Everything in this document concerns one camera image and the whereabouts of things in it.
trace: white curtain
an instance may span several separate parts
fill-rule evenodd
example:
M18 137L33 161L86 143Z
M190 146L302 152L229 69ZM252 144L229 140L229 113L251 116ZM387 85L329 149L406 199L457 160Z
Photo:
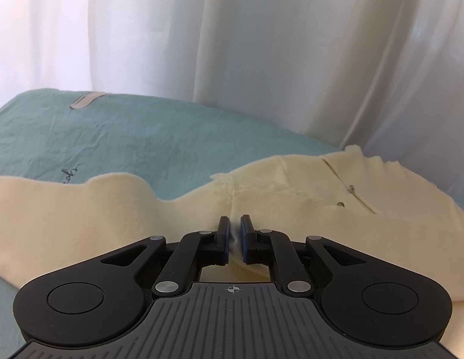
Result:
M464 197L464 0L0 0L0 106L39 87L248 114Z

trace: small dark mark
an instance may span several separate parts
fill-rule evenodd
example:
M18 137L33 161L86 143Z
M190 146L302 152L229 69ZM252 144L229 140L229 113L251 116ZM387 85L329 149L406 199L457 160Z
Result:
M62 182L62 183L66 183L66 184L69 183L69 182L70 182L70 178L72 178L72 177L75 175L74 172L77 173L77 167L79 167L79 166L80 166L80 164L77 165L77 166L75 166L75 167L74 167L73 169L71 169L70 171L67 171L66 169L63 168L63 169L62 169L62 172L65 173L65 174L67 174L67 177L66 177L66 180L65 180L64 182Z

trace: ribbed grip surface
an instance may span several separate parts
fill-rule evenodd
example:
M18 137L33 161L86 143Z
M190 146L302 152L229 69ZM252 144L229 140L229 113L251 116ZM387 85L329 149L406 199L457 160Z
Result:
M287 297L272 283L194 283L187 294L159 299L125 336L88 349L37 342L17 359L440 359L440 344L384 350L334 331L308 299Z

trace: teal fabric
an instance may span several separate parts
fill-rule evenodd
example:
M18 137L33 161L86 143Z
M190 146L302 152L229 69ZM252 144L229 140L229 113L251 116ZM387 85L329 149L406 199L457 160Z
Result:
M0 175L77 184L129 172L170 200L255 160L337 151L250 117L163 98L106 95L70 109L84 93L34 90L0 109ZM0 278L0 359L23 343L11 311L16 291Z

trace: cream felt cloth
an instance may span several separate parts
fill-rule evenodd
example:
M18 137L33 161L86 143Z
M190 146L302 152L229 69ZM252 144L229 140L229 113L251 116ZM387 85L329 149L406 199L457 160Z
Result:
M175 242L187 232L216 230L222 215L236 230L243 214L256 229L301 242L321 235L436 280L462 301L454 308L455 333L444 341L453 341L446 345L456 354L464 350L464 339L453 340L464 333L458 316L464 314L464 212L422 177L397 162L365 158L356 146L253 162L169 201L130 174L82 185L0 177L0 275L20 287L151 235ZM266 280L264 274L245 267L236 253L227 267L205 269L202 279Z
M464 359L464 301L453 302L453 313L440 341L459 359Z

